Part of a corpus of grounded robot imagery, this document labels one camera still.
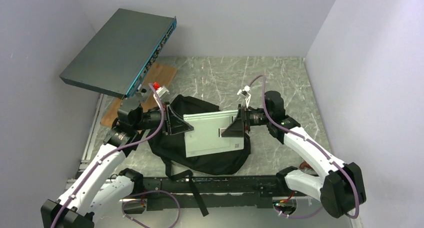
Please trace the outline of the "black student backpack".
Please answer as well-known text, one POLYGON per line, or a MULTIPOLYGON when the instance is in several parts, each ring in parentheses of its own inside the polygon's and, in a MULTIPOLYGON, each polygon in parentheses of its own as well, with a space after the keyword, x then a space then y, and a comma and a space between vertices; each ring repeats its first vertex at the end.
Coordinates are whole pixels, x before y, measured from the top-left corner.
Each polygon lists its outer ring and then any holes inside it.
POLYGON ((171 114, 178 117, 177 126, 188 124, 185 132, 161 132, 148 141, 153 154, 165 164, 165 174, 173 181, 188 177, 203 216, 208 210, 193 181, 193 171, 209 175, 235 174, 251 153, 247 133, 223 136, 235 121, 237 111, 221 111, 218 105, 192 97, 177 95, 169 104, 171 114))

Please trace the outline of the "pale green notebook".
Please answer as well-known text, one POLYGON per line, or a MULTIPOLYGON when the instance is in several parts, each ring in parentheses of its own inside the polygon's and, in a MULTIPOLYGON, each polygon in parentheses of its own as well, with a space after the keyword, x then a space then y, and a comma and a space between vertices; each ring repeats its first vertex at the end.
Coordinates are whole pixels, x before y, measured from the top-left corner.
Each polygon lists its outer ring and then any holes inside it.
POLYGON ((184 133, 186 157, 242 150, 243 137, 221 137, 221 133, 232 123, 237 112, 228 110, 183 115, 184 121, 194 127, 194 131, 184 133))

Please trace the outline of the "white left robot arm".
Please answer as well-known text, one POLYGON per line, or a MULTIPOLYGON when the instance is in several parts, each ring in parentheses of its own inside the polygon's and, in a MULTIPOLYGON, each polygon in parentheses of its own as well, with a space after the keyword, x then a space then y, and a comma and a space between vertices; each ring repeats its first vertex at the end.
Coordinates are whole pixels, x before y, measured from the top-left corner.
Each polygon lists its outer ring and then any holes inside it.
POLYGON ((105 182, 139 144, 160 134, 172 135, 179 124, 185 131, 190 129, 170 103, 157 104, 158 108, 144 112, 138 102, 124 101, 88 167, 58 199, 42 205, 44 227, 94 227, 109 205, 145 191, 144 176, 130 168, 120 171, 109 185, 105 182))

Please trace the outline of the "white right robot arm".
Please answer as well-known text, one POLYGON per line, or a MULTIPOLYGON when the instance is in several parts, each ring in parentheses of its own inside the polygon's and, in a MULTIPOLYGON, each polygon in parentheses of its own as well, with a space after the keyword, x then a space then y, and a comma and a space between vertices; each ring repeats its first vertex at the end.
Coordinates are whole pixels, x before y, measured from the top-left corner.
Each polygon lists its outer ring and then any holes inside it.
POLYGON ((318 200, 332 217, 359 217, 359 206, 366 201, 361 168, 346 163, 319 145, 294 118, 286 114, 284 100, 277 91, 262 95, 262 108, 249 107, 247 89, 237 93, 244 97, 232 123, 220 132, 221 137, 242 137, 253 126, 266 126, 270 135, 298 155, 315 171, 310 175, 300 168, 288 167, 276 174, 275 188, 281 195, 298 191, 318 200))

